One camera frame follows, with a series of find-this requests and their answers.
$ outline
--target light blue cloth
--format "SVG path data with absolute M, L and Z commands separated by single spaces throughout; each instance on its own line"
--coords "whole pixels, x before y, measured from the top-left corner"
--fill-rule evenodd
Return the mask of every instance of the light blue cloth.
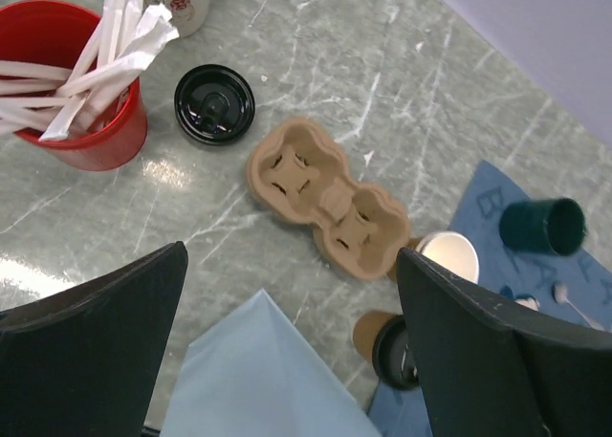
M 263 290 L 189 345 L 162 437 L 380 437 Z
M 572 302 L 609 330 L 612 274 L 588 252 L 552 257 L 512 253 L 504 248 L 497 227 L 501 213 L 508 204 L 528 199 L 492 164 L 481 162 L 477 167 L 449 229 L 468 237 L 478 252 L 478 284 L 496 294 L 508 286 L 514 295 L 532 295 L 540 303 L 540 312 L 588 326 L 576 311 L 553 300 L 551 288 L 562 281 L 570 289 Z M 420 388 L 399 392 L 379 384 L 369 416 L 384 437 L 431 437 Z

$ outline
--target blue towel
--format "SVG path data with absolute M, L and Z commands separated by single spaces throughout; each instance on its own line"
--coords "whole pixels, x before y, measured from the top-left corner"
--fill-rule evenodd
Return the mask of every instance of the blue towel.
M 572 303 L 611 330 L 612 274 L 588 252 L 552 257 L 504 248 L 497 229 L 501 213 L 510 203 L 527 199 L 527 194 L 492 164 L 481 162 L 476 168 L 449 229 L 464 234 L 476 248 L 479 285 L 497 294 L 507 286 L 514 295 L 532 295 L 540 303 L 540 312 L 587 326 L 573 309 L 553 300 L 553 284 L 564 282 Z M 420 388 L 400 392 L 379 384 L 369 416 L 384 437 L 432 435 Z

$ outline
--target light purple surface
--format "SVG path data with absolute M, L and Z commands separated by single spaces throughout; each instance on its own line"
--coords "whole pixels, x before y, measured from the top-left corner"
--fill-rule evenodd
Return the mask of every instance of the light purple surface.
M 612 0 L 444 0 L 612 146 Z

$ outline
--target spoon handle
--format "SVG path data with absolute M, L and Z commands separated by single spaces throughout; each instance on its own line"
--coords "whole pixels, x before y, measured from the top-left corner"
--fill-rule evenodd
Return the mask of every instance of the spoon handle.
M 579 310 L 576 305 L 574 305 L 574 303 L 572 303 L 570 300 L 567 300 L 567 302 L 569 303 L 569 305 L 574 308 L 574 310 L 584 319 L 586 320 L 586 323 L 589 324 L 592 328 L 596 329 L 596 330 L 603 330 L 603 326 L 601 324 L 599 324 L 596 320 L 592 319 L 591 317 L 587 316 L 585 313 L 583 313 L 581 310 Z

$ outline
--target black plastic lid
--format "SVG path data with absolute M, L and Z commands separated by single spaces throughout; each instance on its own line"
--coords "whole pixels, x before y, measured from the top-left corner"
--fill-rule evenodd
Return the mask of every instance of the black plastic lid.
M 176 118 L 186 134 L 208 145 L 240 139 L 255 117 L 255 97 L 238 73 L 207 64 L 187 72 L 174 93 Z
M 408 350 L 404 316 L 391 318 L 376 336 L 372 365 L 380 380 L 395 389 L 407 390 L 419 385 L 414 376 L 414 359 Z

